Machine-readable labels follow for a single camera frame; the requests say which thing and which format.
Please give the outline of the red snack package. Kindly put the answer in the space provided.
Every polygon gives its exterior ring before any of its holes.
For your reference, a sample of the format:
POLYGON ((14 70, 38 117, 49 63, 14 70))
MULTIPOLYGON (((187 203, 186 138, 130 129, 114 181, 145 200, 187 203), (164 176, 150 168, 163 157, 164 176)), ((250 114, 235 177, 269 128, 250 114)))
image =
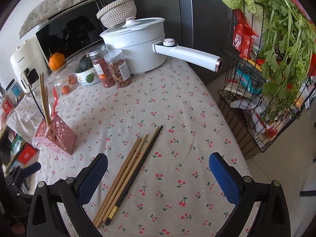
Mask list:
POLYGON ((233 28, 233 47, 238 50, 239 57, 249 59, 252 44, 257 35, 250 28, 240 9, 233 10, 233 13, 237 19, 237 25, 233 28))

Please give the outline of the glass jar with tangerines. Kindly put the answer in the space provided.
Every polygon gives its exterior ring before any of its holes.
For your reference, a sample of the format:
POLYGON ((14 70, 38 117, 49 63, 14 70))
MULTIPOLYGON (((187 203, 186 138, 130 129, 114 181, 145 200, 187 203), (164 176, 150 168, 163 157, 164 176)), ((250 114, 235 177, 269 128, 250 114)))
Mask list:
POLYGON ((58 95, 62 95, 63 86, 68 85, 73 88, 70 79, 75 78, 75 80, 77 80, 74 71, 75 67, 69 65, 67 62, 64 62, 64 64, 56 71, 53 71, 53 81, 58 95))

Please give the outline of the jar of dried fruit rings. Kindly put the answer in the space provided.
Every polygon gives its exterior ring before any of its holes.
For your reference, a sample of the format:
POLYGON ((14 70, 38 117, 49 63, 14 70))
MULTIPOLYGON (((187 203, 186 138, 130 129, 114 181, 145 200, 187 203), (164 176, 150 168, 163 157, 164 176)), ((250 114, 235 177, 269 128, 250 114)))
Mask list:
POLYGON ((104 60, 118 88, 127 87, 131 83, 131 75, 123 51, 108 50, 104 60))

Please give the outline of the jar of red berries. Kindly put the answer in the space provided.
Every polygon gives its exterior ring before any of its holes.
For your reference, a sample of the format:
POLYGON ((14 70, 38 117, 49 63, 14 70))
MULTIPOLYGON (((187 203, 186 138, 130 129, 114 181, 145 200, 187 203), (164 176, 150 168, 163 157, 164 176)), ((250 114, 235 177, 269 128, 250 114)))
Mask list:
POLYGON ((116 83, 113 79, 112 74, 109 71, 107 63, 105 62, 105 55, 107 54, 107 49, 105 45, 99 45, 96 48, 90 50, 88 52, 88 56, 90 57, 94 69, 105 88, 113 87, 116 83))

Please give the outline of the large orange fruit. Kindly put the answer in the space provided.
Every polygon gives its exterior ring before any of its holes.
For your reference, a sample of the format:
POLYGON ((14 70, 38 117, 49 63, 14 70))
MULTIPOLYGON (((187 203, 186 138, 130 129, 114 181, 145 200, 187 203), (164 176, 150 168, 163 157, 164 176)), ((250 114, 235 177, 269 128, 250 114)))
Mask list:
POLYGON ((49 67, 51 70, 56 71, 64 64, 65 56, 61 53, 54 53, 50 55, 49 67))

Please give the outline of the woven white basket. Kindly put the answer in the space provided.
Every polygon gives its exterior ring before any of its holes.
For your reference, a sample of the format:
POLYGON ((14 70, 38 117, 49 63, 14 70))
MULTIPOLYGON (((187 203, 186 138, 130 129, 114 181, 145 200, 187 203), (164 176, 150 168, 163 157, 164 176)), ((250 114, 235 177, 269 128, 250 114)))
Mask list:
POLYGON ((137 7, 134 0, 116 0, 103 7, 96 17, 105 28, 111 28, 126 22, 126 19, 136 17, 137 7))

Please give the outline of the black chopstick gold band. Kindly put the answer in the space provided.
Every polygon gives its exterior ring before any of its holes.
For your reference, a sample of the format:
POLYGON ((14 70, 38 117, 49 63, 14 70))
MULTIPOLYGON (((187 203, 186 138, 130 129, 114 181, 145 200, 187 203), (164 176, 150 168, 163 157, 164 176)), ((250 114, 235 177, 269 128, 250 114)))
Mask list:
POLYGON ((28 84, 28 89, 29 89, 29 91, 30 91, 30 93, 31 93, 31 96, 32 96, 32 98, 33 98, 33 100, 34 100, 34 102, 35 102, 35 104, 36 104, 36 106, 37 106, 37 108, 38 108, 40 114, 42 115, 42 118, 44 119, 44 121, 46 121, 46 120, 45 120, 44 113, 43 113, 42 109, 40 108, 40 106, 39 106, 39 104, 38 104, 38 102, 37 102, 37 100, 36 100, 36 98, 35 98, 35 96, 34 96, 34 94, 33 94, 32 88, 31 88, 31 86, 30 86, 29 84, 28 84))

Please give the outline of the red box on floor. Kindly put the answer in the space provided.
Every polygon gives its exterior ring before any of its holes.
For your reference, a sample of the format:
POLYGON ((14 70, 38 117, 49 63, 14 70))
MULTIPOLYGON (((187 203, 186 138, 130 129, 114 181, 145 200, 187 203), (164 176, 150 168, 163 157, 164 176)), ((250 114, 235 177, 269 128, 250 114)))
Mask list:
POLYGON ((17 160, 21 164, 27 164, 37 153, 38 150, 36 148, 30 144, 26 144, 18 155, 17 160))

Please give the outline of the red plastic spoon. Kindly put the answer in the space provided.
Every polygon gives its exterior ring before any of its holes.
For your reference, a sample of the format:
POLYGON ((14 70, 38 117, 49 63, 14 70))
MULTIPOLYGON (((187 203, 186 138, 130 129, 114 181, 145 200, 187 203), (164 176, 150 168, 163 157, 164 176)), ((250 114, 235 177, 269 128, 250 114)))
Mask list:
POLYGON ((52 109, 52 113, 51 113, 52 117, 54 117, 56 114, 56 106, 58 103, 58 96, 57 96, 57 91, 56 91, 55 87, 53 87, 53 97, 54 97, 54 104, 53 104, 53 109, 52 109))

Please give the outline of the green leafy vegetables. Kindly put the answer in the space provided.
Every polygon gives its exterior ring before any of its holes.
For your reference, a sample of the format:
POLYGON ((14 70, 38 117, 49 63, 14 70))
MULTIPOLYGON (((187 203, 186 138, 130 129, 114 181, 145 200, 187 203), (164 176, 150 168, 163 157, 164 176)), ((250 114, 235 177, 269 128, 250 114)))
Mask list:
POLYGON ((315 54, 315 27, 290 0, 256 0, 263 6, 268 25, 259 56, 269 98, 264 118, 274 120, 297 98, 315 54))

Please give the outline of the red label glass jar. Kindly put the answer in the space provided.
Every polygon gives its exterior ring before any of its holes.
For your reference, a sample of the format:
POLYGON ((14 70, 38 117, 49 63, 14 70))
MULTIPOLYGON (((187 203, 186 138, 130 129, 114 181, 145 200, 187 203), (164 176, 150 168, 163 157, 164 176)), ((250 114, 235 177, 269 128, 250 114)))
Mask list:
POLYGON ((1 108, 4 110, 7 116, 9 116, 14 110, 14 105, 11 103, 9 98, 7 98, 6 96, 2 96, 1 108))

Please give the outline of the black microwave oven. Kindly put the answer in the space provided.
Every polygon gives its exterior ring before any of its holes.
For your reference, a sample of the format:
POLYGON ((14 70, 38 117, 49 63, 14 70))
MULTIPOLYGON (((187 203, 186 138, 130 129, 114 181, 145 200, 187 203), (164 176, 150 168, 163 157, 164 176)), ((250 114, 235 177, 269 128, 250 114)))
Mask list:
POLYGON ((106 30, 96 17, 100 9, 116 0, 86 0, 49 18, 36 32, 46 60, 54 53, 66 59, 101 40, 106 30))

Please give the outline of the green kabocha squash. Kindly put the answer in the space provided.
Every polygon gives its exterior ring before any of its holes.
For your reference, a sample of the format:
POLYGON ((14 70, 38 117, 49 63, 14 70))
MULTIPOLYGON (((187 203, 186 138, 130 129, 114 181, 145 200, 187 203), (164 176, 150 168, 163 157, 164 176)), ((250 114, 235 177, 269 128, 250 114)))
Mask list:
POLYGON ((93 67, 94 66, 92 64, 89 54, 86 54, 80 59, 79 65, 75 69, 75 73, 83 73, 85 71, 90 70, 93 67))

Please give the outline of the white bowl green knob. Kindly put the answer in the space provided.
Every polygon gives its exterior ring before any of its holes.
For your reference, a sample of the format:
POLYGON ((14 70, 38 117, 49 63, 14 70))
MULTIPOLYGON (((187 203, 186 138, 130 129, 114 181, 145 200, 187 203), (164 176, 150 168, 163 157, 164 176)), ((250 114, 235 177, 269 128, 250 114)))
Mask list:
POLYGON ((100 82, 100 79, 94 67, 86 71, 83 71, 83 69, 81 69, 80 67, 77 67, 75 69, 75 74, 77 76, 77 80, 79 84, 83 86, 91 86, 100 82))

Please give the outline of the white electric cooking pot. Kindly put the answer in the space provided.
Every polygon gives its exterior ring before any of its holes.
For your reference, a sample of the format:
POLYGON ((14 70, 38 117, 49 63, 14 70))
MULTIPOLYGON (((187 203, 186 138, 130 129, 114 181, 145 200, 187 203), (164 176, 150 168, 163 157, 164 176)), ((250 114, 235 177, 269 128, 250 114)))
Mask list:
POLYGON ((165 18, 127 18, 124 24, 102 32, 109 50, 121 49, 131 74, 140 74, 162 65, 173 57, 193 63, 213 72, 220 71, 223 59, 203 51, 182 47, 174 39, 167 39, 165 18))

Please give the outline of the pink perforated utensil holder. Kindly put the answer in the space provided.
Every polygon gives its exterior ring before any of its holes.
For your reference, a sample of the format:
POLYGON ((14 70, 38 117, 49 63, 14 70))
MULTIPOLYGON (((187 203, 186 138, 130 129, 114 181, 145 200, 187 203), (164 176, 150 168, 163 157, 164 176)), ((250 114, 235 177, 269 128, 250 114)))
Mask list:
POLYGON ((72 155, 76 138, 75 132, 56 114, 50 126, 42 119, 33 137, 33 144, 42 144, 55 153, 72 155))

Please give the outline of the grey refrigerator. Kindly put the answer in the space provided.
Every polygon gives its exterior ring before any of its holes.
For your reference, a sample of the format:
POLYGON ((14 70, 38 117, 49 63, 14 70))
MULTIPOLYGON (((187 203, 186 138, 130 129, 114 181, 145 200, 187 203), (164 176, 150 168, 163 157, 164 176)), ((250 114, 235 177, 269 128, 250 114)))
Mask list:
POLYGON ((222 0, 134 0, 137 18, 165 18, 165 34, 184 47, 227 59, 232 11, 222 0))

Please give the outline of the cream air fryer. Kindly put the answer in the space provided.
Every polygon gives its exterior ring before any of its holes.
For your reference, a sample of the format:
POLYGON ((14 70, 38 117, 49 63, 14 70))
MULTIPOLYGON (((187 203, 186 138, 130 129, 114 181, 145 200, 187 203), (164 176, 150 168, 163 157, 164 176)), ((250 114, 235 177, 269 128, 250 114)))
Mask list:
POLYGON ((39 85, 39 76, 48 73, 46 60, 36 37, 27 39, 10 57, 14 74, 22 90, 27 94, 39 85))

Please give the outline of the blue label glass jar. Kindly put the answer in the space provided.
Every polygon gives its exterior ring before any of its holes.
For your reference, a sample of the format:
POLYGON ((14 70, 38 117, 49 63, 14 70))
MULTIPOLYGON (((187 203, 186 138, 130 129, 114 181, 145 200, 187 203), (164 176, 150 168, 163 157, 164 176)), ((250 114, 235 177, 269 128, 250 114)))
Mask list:
POLYGON ((6 91, 9 95, 9 98, 12 100, 12 102, 16 102, 16 103, 19 103, 25 95, 20 84, 16 82, 16 80, 14 79, 12 79, 9 82, 9 84, 6 87, 6 91))

